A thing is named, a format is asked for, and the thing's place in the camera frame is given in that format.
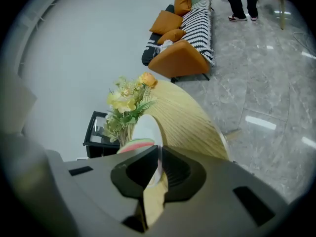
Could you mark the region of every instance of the table top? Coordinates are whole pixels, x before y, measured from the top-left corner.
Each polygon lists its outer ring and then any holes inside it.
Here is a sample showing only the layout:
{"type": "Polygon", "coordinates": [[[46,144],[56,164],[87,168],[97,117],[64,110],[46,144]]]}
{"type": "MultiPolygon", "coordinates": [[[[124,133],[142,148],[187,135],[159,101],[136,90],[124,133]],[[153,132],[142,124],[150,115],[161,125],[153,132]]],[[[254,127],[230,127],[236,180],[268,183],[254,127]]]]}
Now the table top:
{"type": "MultiPolygon", "coordinates": [[[[168,81],[159,80],[151,95],[157,102],[144,114],[152,115],[161,130],[164,145],[184,148],[196,153],[228,159],[227,143],[201,106],[183,89],[168,81]]],[[[127,135],[131,139],[132,127],[127,135]]],[[[144,190],[144,206],[150,227],[163,212],[164,193],[168,190],[166,174],[160,182],[144,190]]]]}

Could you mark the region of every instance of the glass side table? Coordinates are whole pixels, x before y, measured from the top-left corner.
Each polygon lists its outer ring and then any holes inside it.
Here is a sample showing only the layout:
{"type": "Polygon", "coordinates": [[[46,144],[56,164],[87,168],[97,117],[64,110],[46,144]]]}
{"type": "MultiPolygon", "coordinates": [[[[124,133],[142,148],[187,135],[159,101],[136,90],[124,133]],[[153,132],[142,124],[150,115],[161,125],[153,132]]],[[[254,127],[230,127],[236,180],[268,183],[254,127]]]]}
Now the glass side table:
{"type": "Polygon", "coordinates": [[[118,140],[111,143],[110,139],[103,135],[103,124],[105,123],[106,115],[106,113],[93,112],[90,119],[83,142],[89,158],[115,155],[119,150],[118,140]]]}

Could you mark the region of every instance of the sofa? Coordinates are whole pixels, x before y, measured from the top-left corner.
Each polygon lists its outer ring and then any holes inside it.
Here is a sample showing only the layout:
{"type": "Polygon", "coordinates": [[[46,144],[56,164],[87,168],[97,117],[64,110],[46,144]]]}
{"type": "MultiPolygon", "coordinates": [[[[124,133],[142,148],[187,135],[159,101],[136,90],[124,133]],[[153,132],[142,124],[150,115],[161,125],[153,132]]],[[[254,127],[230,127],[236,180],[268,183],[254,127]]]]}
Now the sofa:
{"type": "MultiPolygon", "coordinates": [[[[166,11],[174,13],[174,6],[166,11]]],[[[175,78],[195,74],[209,74],[214,65],[211,48],[211,7],[209,0],[201,0],[183,16],[180,29],[186,34],[161,53],[157,41],[161,35],[152,33],[142,56],[142,63],[165,77],[175,78]]]]}

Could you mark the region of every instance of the flower arrangement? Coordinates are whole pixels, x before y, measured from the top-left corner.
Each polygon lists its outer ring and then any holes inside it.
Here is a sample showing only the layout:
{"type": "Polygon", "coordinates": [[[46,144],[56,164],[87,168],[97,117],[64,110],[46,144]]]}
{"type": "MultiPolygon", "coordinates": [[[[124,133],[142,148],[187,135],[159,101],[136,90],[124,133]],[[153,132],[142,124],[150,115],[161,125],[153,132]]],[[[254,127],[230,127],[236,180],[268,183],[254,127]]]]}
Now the flower arrangement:
{"type": "Polygon", "coordinates": [[[138,80],[128,81],[125,77],[119,77],[115,82],[117,89],[110,90],[107,98],[111,111],[106,116],[103,132],[110,142],[119,139],[122,145],[128,126],[135,124],[141,114],[155,103],[156,98],[150,96],[150,90],[156,83],[155,77],[147,72],[138,80]]]}

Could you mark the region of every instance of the white cloth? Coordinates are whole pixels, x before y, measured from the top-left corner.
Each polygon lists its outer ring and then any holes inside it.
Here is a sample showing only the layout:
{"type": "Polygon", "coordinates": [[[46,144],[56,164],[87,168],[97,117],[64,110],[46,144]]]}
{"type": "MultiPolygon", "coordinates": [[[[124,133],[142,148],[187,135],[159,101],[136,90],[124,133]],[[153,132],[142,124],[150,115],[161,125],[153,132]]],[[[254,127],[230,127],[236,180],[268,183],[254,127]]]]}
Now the white cloth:
{"type": "Polygon", "coordinates": [[[165,40],[164,43],[159,47],[160,53],[166,50],[169,46],[173,45],[173,42],[169,39],[165,40]]]}

